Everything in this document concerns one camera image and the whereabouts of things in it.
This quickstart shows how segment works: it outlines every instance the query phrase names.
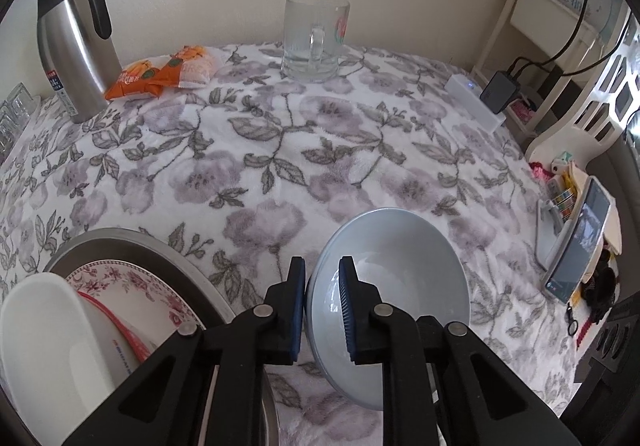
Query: thermos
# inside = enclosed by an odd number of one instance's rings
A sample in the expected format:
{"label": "thermos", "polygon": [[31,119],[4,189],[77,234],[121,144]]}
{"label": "thermos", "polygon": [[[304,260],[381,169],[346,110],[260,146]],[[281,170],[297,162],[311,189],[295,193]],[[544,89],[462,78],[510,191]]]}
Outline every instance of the thermos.
{"label": "thermos", "polygon": [[42,67],[73,122],[104,110],[120,74],[105,0],[38,0]]}

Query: thermos label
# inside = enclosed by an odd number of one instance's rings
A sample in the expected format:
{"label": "thermos label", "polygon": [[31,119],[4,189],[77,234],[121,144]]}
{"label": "thermos label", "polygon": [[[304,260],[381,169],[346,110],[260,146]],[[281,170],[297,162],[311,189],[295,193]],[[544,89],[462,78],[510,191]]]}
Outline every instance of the thermos label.
{"label": "thermos label", "polygon": [[70,116],[76,116],[78,114],[78,111],[69,99],[69,96],[66,95],[65,87],[62,86],[62,81],[60,81],[60,78],[58,77],[56,71],[47,72],[47,78],[49,79],[49,83],[51,83],[51,87],[56,91],[58,98],[64,105],[68,114]]}

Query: tablecloth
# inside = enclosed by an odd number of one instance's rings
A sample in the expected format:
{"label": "tablecloth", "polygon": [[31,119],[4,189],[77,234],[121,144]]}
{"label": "tablecloth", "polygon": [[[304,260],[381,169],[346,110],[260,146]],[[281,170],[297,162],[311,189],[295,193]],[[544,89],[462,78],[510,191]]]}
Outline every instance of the tablecloth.
{"label": "tablecloth", "polygon": [[[472,329],[559,413],[575,345],[540,291],[544,193],[508,131],[484,132],[444,91],[460,70],[354,47],[338,77],[301,84],[281,73],[280,44],[223,50],[205,89],[116,101],[83,124],[42,103],[0,169],[2,299],[70,238],[120,226],[167,242],[240,312],[291,256],[310,275],[341,224],[398,206],[449,239]],[[268,371],[281,444],[381,443],[382,415],[334,392],[305,339],[297,366]]]}

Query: smartphone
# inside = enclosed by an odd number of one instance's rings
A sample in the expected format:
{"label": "smartphone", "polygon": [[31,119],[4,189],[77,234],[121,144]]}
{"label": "smartphone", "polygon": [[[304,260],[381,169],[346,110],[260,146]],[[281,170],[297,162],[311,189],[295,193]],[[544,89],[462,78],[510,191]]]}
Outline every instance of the smartphone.
{"label": "smartphone", "polygon": [[580,283],[602,238],[611,201],[602,184],[590,176],[575,203],[571,224],[558,254],[548,268],[545,288],[567,303]]}

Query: scissors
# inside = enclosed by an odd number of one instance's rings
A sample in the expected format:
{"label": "scissors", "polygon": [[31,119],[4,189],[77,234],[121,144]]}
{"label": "scissors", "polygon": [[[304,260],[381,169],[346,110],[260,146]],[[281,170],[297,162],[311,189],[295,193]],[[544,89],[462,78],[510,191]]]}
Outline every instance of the scissors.
{"label": "scissors", "polygon": [[566,320],[569,325],[566,328],[569,336],[575,336],[575,333],[578,331],[578,320],[574,318],[574,310],[571,308],[569,304],[566,306]]}

